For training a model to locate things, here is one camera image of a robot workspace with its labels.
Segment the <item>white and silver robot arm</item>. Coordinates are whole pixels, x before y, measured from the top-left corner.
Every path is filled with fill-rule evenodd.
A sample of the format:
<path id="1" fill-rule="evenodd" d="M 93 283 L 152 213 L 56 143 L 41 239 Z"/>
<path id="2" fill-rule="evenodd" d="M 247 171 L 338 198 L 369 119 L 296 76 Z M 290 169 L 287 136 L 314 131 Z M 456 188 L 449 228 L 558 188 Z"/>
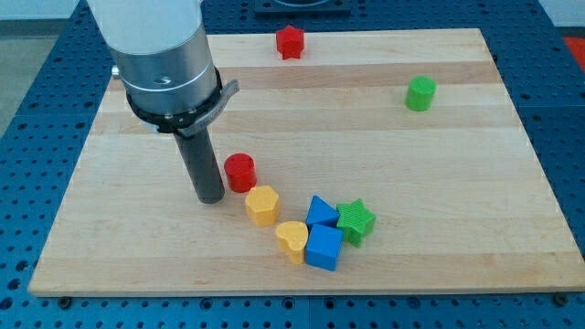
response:
<path id="1" fill-rule="evenodd" d="M 197 0 L 89 0 L 133 113 L 174 135 L 198 199 L 225 194 L 207 125 L 223 84 Z"/>

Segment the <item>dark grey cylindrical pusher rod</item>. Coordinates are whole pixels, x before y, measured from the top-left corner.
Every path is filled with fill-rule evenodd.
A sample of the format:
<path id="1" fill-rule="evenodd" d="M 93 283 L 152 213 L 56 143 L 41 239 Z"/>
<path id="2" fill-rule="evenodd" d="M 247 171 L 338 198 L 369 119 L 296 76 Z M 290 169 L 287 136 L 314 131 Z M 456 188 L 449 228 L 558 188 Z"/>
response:
<path id="1" fill-rule="evenodd" d="M 175 141 L 197 198 L 204 204 L 220 201 L 225 187 L 207 129 L 191 136 L 175 133 Z"/>

